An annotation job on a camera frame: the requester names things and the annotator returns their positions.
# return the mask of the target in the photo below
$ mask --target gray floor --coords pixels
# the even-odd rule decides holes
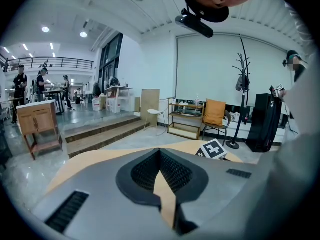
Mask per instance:
[[[114,119],[115,117],[123,117],[127,113],[109,114],[106,111],[95,112],[90,110],[90,107],[80,105],[74,111],[68,111],[63,115],[57,116],[59,128],[62,131],[72,128],[97,123]],[[66,147],[63,144],[63,150],[57,148],[49,151],[43,151],[36,156],[33,161],[23,139],[19,128],[12,126],[9,122],[5,124],[6,138],[8,145],[13,154],[7,164],[7,169],[0,168],[0,179],[7,193],[18,205],[27,209],[32,209],[43,197],[48,184],[55,177],[58,170],[69,160],[66,154]],[[157,145],[173,144],[184,142],[188,139],[164,133],[164,127],[147,128],[145,131],[139,131],[131,136],[119,140],[111,145],[108,145],[103,150],[119,150],[119,149],[137,149],[149,148]],[[46,142],[51,138],[50,135],[42,134],[39,136],[38,142]],[[240,149],[229,150],[237,155],[245,163],[256,164],[261,154],[252,153],[245,143],[240,143]]]

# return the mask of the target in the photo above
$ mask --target shelf unit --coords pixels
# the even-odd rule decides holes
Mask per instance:
[[[168,114],[168,124],[170,121],[170,117],[172,117],[172,124],[168,126],[167,132],[169,134],[177,135],[180,137],[188,138],[191,140],[198,140],[200,133],[201,133],[201,126],[203,117],[205,114],[205,105],[179,105],[179,104],[173,104],[170,102],[174,98],[168,98],[169,100],[169,111],[170,107],[173,107],[173,112]],[[181,111],[175,111],[174,107],[183,107],[185,108],[185,111],[182,109]],[[183,118],[183,119],[191,119],[195,122],[200,122],[200,126],[192,126],[188,124],[183,123],[177,123],[174,122],[174,117],[177,118]]]

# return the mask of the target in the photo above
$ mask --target black vent grille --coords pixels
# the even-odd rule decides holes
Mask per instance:
[[[131,177],[141,188],[154,192],[156,177],[159,173],[157,152],[136,165],[131,172]]]
[[[89,195],[87,193],[79,191],[73,192],[45,224],[50,228],[63,233],[88,197]]]
[[[243,171],[243,170],[236,170],[236,169],[229,169],[226,171],[228,174],[232,174],[234,176],[242,177],[245,179],[249,179],[252,175],[251,172]]]
[[[173,193],[187,185],[192,177],[192,171],[161,152],[161,173]]]

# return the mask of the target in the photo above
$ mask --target bottle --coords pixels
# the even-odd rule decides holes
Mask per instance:
[[[195,105],[196,105],[196,106],[199,106],[199,94],[196,95]]]

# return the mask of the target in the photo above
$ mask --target woman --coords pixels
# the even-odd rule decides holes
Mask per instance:
[[[38,102],[42,102],[43,101],[43,93],[45,91],[45,80],[44,80],[44,76],[47,74],[48,70],[47,68],[42,68],[39,73],[38,76],[36,78],[36,86],[37,86],[37,94],[38,94]]]
[[[62,100],[66,100],[66,103],[68,105],[68,109],[72,110],[71,102],[69,100],[69,92],[70,92],[70,83],[69,83],[69,78],[67,75],[63,76],[64,79],[64,87],[62,87],[62,90],[64,90],[63,95],[62,95]]]

